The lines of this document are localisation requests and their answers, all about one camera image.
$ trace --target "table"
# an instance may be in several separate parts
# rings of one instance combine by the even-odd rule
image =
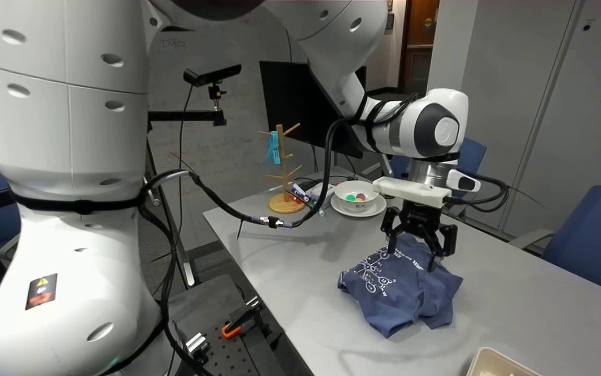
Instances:
[[[233,208],[264,215],[270,195]],[[601,287],[459,223],[458,255],[445,261],[465,283],[455,323],[383,338],[338,275],[385,247],[380,217],[346,219],[328,210],[299,231],[245,226],[212,210],[207,221],[316,376],[458,376],[477,347],[494,347],[546,376],[601,374]]]

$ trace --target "clamp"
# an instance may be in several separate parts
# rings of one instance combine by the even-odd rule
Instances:
[[[243,336],[248,328],[253,328],[248,324],[248,320],[254,320],[254,324],[260,324],[259,305],[260,305],[259,297],[253,297],[243,307],[239,307],[230,316],[230,320],[221,327],[221,338],[233,341],[233,338]]]

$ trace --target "crumpled blue towel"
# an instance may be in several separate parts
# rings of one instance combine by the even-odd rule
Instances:
[[[340,275],[338,289],[359,302],[364,317],[383,336],[424,320],[431,328],[453,323],[453,297],[464,279],[439,261],[428,273],[431,250],[412,235],[398,235],[394,253],[387,247]]]

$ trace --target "wire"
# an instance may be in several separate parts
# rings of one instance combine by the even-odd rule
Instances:
[[[328,132],[325,132],[325,153],[323,153],[323,181],[321,181],[321,193],[319,199],[316,202],[316,206],[308,210],[307,215],[302,215],[299,221],[292,223],[292,229],[300,229],[305,221],[308,221],[312,217],[316,217],[325,202],[328,195],[328,183],[330,183],[330,169],[332,169],[332,155],[335,155],[335,138],[338,134],[338,130],[343,130],[345,125],[349,125],[349,120],[337,120]]]
[[[316,167],[316,171],[319,171],[317,149],[316,146],[313,146],[313,167]]]
[[[357,171],[354,164],[351,161],[351,157],[349,157],[349,155],[345,155],[345,159],[346,159],[346,164],[349,164],[351,171],[353,171],[354,176],[359,176],[359,171]]]
[[[171,255],[171,253],[162,253],[162,255],[150,260],[150,263],[158,263],[158,261],[162,261],[162,260],[169,257],[169,255]]]
[[[195,94],[195,87],[190,87],[190,93],[188,93],[183,108],[182,108],[182,113],[188,113],[192,94]],[[177,130],[177,169],[182,169],[182,155],[183,155],[183,123],[185,122],[182,120],[180,130]],[[177,181],[177,214],[180,214],[177,232],[180,235],[183,231],[183,195],[182,195],[182,190],[183,190],[182,181]]]
[[[199,374],[199,376],[211,376],[197,360],[192,360],[192,358],[183,351],[182,345],[177,345],[176,336],[173,336],[171,330],[169,330],[169,297],[171,297],[171,287],[173,287],[173,279],[176,279],[176,263],[180,261],[180,260],[177,260],[177,253],[176,253],[177,243],[176,243],[176,237],[171,235],[171,231],[169,231],[158,217],[155,217],[155,215],[148,212],[148,208],[147,208],[147,195],[148,195],[150,190],[155,190],[156,187],[160,187],[160,185],[166,185],[166,183],[169,183],[169,181],[182,179],[182,176],[185,176],[185,174],[188,174],[188,171],[182,171],[182,174],[180,174],[180,171],[160,174],[160,176],[152,179],[152,181],[140,190],[142,203],[140,203],[137,212],[140,212],[140,215],[142,215],[147,221],[150,221],[150,223],[168,239],[168,243],[171,245],[171,257],[173,257],[173,260],[171,260],[171,263],[169,263],[169,267],[168,267],[168,275],[166,275],[166,279],[162,279],[162,290],[160,290],[160,302],[158,302],[158,310],[160,310],[160,320],[158,320],[158,324],[155,327],[155,330],[148,334],[148,338],[147,338],[130,358],[125,358],[123,361],[116,361],[112,369],[109,369],[109,370],[104,372],[104,376],[107,376],[107,374],[114,374],[114,372],[127,369],[130,364],[133,364],[133,361],[155,344],[155,338],[156,338],[160,333],[166,333],[166,336],[168,336],[169,345],[173,347],[173,351],[180,355],[180,360],[182,360],[195,374]]]
[[[505,208],[505,203],[510,202],[510,190],[511,190],[505,183],[488,179],[488,176],[477,176],[477,174],[465,174],[465,176],[481,181],[481,183],[486,183],[486,185],[493,185],[498,189],[498,193],[494,196],[486,196],[486,199],[477,199],[477,202],[465,202],[465,199],[450,199],[448,196],[445,203],[465,206],[465,208],[472,208],[481,214],[494,214],[494,212]]]
[[[289,62],[294,63],[292,36],[287,32]]]

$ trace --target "white plate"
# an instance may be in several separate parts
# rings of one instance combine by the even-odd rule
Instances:
[[[378,196],[378,199],[374,202],[374,206],[371,206],[367,212],[362,212],[362,214],[345,212],[345,210],[340,210],[340,208],[337,206],[337,202],[338,202],[338,196],[332,195],[332,196],[330,196],[330,206],[335,208],[335,212],[338,212],[338,214],[345,215],[345,217],[376,217],[376,215],[380,215],[383,212],[387,212],[387,202],[385,202],[385,196]]]

